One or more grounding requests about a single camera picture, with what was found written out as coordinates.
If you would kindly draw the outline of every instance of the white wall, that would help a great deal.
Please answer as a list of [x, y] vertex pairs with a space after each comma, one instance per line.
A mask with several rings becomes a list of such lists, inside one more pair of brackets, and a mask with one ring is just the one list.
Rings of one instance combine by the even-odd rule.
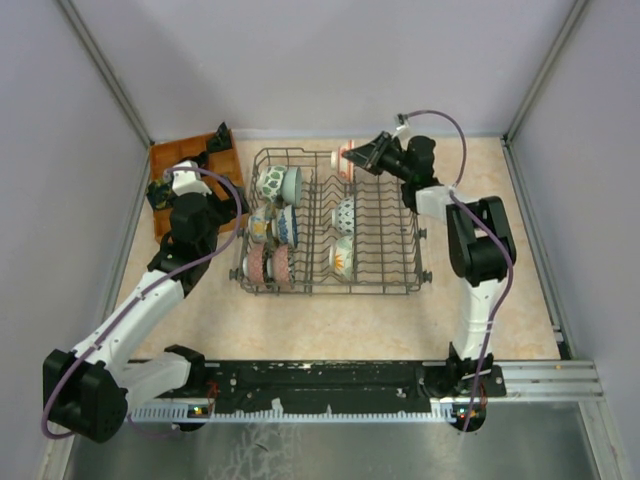
[[145, 150], [54, 2], [0, 14], [0, 478], [35, 478], [42, 362], [96, 325]]
[[572, 3], [75, 0], [156, 140], [363, 135], [427, 107], [502, 134]]
[[516, 142], [578, 353], [640, 475], [640, 4], [593, 2]]

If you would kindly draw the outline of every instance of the white bowl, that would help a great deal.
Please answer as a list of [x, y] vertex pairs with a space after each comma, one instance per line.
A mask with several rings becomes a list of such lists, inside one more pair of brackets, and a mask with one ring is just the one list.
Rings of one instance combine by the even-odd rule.
[[342, 235], [353, 235], [356, 228], [355, 200], [353, 197], [344, 198], [331, 211], [331, 224]]
[[302, 201], [302, 169], [300, 167], [289, 168], [282, 182], [282, 198], [294, 207], [299, 207]]
[[345, 235], [331, 245], [329, 249], [329, 266], [338, 275], [351, 280], [353, 275], [353, 236]]

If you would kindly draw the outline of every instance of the red patterned bowl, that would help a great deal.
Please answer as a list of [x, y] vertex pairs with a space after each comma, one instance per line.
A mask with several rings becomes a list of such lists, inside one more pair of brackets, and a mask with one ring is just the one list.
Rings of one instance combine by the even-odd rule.
[[265, 279], [265, 248], [264, 244], [255, 246], [242, 261], [244, 276], [251, 283], [264, 283]]
[[279, 285], [291, 285], [295, 280], [293, 248], [282, 245], [273, 252], [271, 257], [273, 279]]

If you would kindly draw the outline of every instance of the wire dish rack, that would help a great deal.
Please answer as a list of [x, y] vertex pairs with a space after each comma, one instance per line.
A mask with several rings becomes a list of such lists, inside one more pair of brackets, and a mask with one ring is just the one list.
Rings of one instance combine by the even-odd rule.
[[[302, 204], [296, 208], [298, 246], [294, 253], [292, 286], [254, 284], [242, 271], [244, 257], [256, 246], [245, 229], [237, 267], [231, 280], [254, 294], [360, 294], [408, 295], [420, 290], [431, 274], [423, 272], [417, 217], [402, 203], [400, 183], [391, 176], [357, 172], [353, 183], [330, 167], [331, 152], [301, 148], [265, 148], [255, 157], [248, 202], [251, 209], [264, 204], [256, 182], [270, 165], [300, 167]], [[353, 276], [350, 281], [329, 266], [329, 250], [342, 236], [331, 224], [331, 212], [342, 199], [354, 197], [355, 232]]]

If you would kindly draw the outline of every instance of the gray metal floor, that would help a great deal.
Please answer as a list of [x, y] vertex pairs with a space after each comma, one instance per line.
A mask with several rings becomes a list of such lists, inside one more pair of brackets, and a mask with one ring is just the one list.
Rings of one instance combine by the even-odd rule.
[[104, 445], [78, 439], [65, 479], [599, 478], [577, 404], [489, 409], [465, 435], [445, 424], [264, 423], [158, 440], [125, 426]]

